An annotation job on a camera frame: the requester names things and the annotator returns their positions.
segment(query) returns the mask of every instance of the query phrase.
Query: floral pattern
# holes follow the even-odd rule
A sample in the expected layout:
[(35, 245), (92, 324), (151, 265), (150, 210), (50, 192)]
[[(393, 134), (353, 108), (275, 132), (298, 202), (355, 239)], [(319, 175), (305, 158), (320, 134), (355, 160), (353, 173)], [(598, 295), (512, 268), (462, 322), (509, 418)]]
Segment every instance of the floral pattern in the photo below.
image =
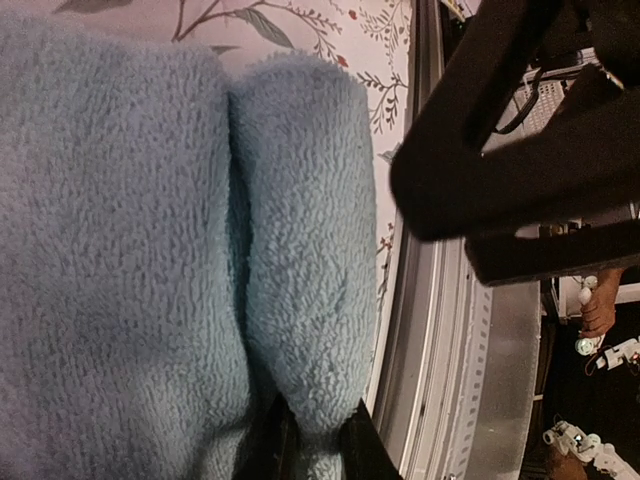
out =
[(300, 49), (340, 65), (362, 82), (369, 93), (376, 152), (372, 162), (380, 238), (378, 346), (384, 345), (396, 260), (396, 209), (388, 188), (388, 170), (405, 130), (410, 0), (12, 1), (110, 33), (204, 43), (220, 55), (232, 74), (271, 53)]

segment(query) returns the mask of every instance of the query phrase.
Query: white device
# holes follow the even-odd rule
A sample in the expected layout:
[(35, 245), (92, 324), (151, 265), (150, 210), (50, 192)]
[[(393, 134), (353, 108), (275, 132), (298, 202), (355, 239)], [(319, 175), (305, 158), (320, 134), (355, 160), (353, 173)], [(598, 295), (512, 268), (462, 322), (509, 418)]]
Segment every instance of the white device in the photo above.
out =
[(627, 362), (640, 369), (640, 337), (631, 338), (613, 348), (607, 349), (596, 361), (598, 368), (613, 370)]
[(603, 444), (595, 434), (585, 435), (575, 425), (561, 421), (544, 432), (544, 442), (566, 456), (574, 455), (582, 463), (591, 463), (601, 473), (616, 480), (640, 480), (640, 475), (616, 453), (610, 443)]
[[(582, 280), (582, 289), (578, 292), (578, 301), (584, 306), (591, 300), (593, 290), (598, 286), (597, 277), (590, 275)], [(604, 335), (596, 338), (581, 338), (576, 341), (576, 351), (585, 357), (598, 353), (604, 342)]]

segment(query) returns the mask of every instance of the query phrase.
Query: human hand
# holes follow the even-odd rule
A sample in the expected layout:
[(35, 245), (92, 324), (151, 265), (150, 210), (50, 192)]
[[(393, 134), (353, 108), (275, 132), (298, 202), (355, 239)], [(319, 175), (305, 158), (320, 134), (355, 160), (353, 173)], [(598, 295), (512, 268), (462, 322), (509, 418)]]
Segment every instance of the human hand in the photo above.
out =
[(616, 291), (605, 286), (597, 287), (591, 300), (582, 307), (581, 338), (605, 335), (616, 323)]

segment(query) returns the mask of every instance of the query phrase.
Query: black cable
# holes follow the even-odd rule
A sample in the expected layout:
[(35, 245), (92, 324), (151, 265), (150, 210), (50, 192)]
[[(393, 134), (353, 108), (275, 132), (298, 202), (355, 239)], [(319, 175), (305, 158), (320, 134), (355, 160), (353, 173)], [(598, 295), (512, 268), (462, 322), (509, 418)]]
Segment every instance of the black cable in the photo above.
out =
[(538, 99), (540, 98), (540, 82), (542, 81), (542, 76), (545, 73), (545, 69), (541, 68), (536, 72), (535, 77), (533, 77), (533, 82), (531, 85), (531, 96), (527, 99), (526, 103), (522, 107), (515, 117), (511, 119), (509, 123), (507, 123), (502, 128), (495, 128), (493, 131), (498, 135), (508, 135), (513, 132), (516, 128), (518, 128), (522, 122), (529, 116), (533, 107), (536, 106)]

